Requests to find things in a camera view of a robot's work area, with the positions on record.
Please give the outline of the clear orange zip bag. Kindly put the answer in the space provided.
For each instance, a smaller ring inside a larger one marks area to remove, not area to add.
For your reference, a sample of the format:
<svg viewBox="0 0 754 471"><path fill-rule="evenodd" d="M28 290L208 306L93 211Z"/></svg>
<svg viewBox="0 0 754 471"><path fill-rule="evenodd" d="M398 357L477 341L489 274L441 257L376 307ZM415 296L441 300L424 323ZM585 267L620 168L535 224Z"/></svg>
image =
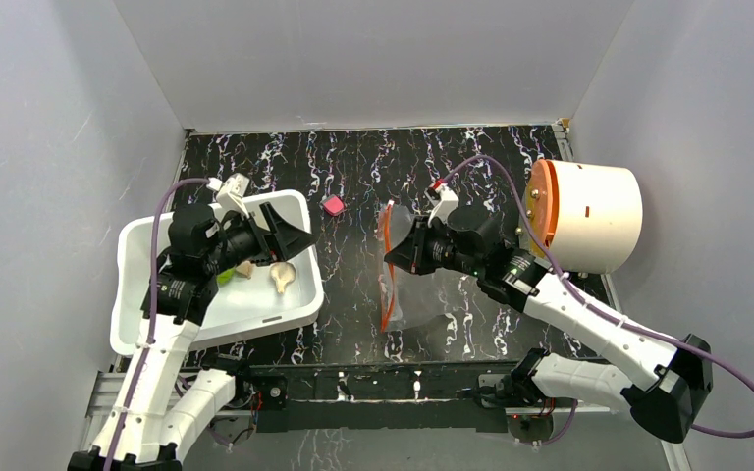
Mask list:
<svg viewBox="0 0 754 471"><path fill-rule="evenodd" d="M381 208L378 218L378 283L381 299L381 331L403 331L420 327L442 315L434 307L437 290L443 277L435 273L410 274L384 261L413 228L414 214L390 200Z"/></svg>

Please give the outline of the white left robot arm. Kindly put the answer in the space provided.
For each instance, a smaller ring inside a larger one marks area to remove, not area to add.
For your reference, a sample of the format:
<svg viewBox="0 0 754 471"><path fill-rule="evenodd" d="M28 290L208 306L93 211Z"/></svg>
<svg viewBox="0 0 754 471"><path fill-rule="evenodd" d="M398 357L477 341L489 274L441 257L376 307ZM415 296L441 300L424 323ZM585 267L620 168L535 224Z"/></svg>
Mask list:
<svg viewBox="0 0 754 471"><path fill-rule="evenodd" d="M315 243L269 203L264 219L230 210L217 218L206 204L176 210L168 246L152 255L139 336L109 417L89 449L72 454L71 470L180 470L190 447L225 405L249 404L254 383L239 360L215 360L169 403L182 364L218 292L217 277L249 261L285 262Z"/></svg>

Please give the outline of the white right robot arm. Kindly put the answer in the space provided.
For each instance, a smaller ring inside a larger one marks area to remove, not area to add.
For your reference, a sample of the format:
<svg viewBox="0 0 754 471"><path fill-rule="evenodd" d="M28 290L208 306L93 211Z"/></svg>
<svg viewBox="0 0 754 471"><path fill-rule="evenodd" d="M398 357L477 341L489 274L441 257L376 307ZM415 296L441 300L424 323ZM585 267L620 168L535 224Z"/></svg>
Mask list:
<svg viewBox="0 0 754 471"><path fill-rule="evenodd" d="M495 241L489 223L461 230L416 217L384 260L413 275L438 269L471 275L490 298L573 336L603 358L598 364L529 353L504 381L527 406L575 398L627 411L651 435L680 444L712 390L705 340L689 334L674 346L672 337L621 317L528 251Z"/></svg>

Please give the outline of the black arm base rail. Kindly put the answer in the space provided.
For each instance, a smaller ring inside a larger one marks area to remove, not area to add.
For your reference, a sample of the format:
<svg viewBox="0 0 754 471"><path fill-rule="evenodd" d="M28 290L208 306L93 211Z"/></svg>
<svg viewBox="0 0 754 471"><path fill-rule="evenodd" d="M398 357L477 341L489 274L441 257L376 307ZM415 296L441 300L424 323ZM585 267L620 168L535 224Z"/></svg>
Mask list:
<svg viewBox="0 0 754 471"><path fill-rule="evenodd" d="M254 365L233 404L207 426L259 421L261 433L313 429L464 428L549 435L570 396L528 398L503 381L513 361Z"/></svg>

